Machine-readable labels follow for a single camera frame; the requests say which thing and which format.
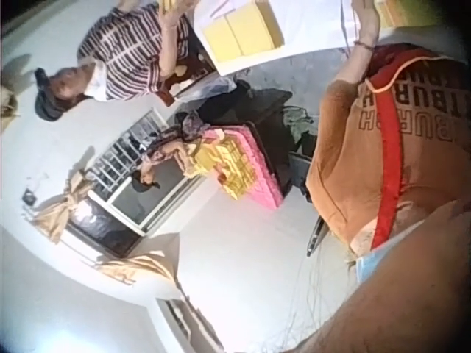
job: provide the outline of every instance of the person in orange shirt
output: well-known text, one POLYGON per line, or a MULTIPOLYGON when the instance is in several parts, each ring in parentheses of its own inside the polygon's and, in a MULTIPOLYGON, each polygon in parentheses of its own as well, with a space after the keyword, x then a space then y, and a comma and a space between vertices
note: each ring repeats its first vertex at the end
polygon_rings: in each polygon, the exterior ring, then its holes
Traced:
POLYGON ((377 47, 374 0, 353 9, 359 40, 322 100, 306 185, 356 253, 361 284, 290 352, 469 352, 468 68, 411 44, 377 47))

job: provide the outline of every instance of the gray floor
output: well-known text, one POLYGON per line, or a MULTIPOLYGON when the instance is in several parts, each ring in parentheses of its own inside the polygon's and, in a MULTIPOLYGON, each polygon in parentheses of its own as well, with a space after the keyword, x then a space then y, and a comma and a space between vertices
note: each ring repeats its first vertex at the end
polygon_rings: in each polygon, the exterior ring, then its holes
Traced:
POLYGON ((309 116, 319 115, 319 102, 325 88, 345 61, 338 49, 315 51, 254 66, 235 74, 254 89, 279 88, 293 93, 287 104, 303 107, 309 116))

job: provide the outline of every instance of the red strap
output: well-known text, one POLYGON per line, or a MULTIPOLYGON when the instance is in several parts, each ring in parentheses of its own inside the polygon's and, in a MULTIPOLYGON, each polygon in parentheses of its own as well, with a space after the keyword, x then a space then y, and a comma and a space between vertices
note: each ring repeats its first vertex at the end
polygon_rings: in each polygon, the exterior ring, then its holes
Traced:
MULTIPOLYGON (((383 66, 370 79, 376 89, 386 87, 400 70, 401 66, 417 57, 432 57, 424 49, 403 50, 395 47, 390 52, 385 48, 381 58, 388 58, 383 66)), ((389 239, 396 216, 397 203, 401 192, 403 171, 403 142, 400 133, 400 122, 391 89, 376 93, 376 110, 380 123, 383 141, 383 186, 378 212, 378 223, 372 241, 372 250, 389 239)))

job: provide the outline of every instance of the plastic bag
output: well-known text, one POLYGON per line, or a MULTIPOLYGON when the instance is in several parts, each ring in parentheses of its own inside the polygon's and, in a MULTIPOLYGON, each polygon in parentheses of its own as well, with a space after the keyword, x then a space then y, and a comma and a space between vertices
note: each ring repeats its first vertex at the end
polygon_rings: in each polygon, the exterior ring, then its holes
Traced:
POLYGON ((208 99, 219 94, 232 92, 236 87, 233 79, 219 76, 217 72, 213 72, 199 80, 189 89, 178 93, 175 96, 175 101, 188 103, 190 101, 208 99))

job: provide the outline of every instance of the person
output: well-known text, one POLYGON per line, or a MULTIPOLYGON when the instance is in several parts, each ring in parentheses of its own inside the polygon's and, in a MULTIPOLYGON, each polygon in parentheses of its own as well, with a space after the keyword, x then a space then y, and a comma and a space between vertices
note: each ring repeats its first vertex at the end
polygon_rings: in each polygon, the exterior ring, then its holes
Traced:
POLYGON ((471 324, 467 66, 377 46, 374 0, 352 6, 359 39, 322 100, 306 185, 369 267, 357 265, 358 289, 289 352, 469 352, 459 340, 471 324))
POLYGON ((188 56, 189 28, 183 14, 199 0, 178 0, 165 11, 154 1, 121 0, 101 17, 80 44, 77 67, 47 77, 35 72, 35 111, 56 121, 84 99, 128 100, 155 93, 188 56))

